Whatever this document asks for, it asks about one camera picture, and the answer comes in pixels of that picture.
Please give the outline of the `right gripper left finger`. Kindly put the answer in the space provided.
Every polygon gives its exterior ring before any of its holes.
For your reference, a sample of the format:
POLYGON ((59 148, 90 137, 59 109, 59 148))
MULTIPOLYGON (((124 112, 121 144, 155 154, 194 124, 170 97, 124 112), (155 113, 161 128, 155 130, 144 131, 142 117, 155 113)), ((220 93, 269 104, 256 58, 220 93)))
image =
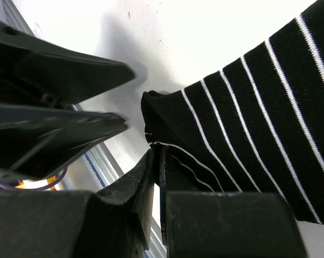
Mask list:
POLYGON ((153 156, 98 192, 0 190, 0 257, 143 257, 153 156))

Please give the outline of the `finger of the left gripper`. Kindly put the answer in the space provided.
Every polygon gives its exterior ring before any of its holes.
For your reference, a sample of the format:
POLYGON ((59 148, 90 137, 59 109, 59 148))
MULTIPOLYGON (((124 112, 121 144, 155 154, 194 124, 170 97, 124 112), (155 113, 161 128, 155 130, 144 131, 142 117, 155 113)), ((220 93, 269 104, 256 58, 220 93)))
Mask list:
POLYGON ((68 106, 134 78, 122 62, 70 51, 0 21, 0 102, 68 106))
POLYGON ((48 178, 127 128, 115 113, 0 104, 0 173, 48 178))

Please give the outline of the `black white striped sock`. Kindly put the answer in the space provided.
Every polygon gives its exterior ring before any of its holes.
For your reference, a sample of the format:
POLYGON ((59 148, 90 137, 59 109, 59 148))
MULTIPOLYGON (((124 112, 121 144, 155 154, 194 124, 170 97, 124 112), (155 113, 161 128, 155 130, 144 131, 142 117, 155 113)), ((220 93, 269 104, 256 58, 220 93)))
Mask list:
POLYGON ((200 188, 274 192, 324 224, 324 1, 225 68, 142 95, 145 135, 200 188))

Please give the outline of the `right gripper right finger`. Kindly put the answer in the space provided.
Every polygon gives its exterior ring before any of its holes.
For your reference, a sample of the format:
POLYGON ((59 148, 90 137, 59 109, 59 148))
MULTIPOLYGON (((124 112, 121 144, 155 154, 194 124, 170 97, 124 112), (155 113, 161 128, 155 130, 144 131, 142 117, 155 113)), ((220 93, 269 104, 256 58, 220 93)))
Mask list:
POLYGON ((168 257, 307 257, 293 213, 279 195, 199 191, 166 148, 160 187, 168 257))

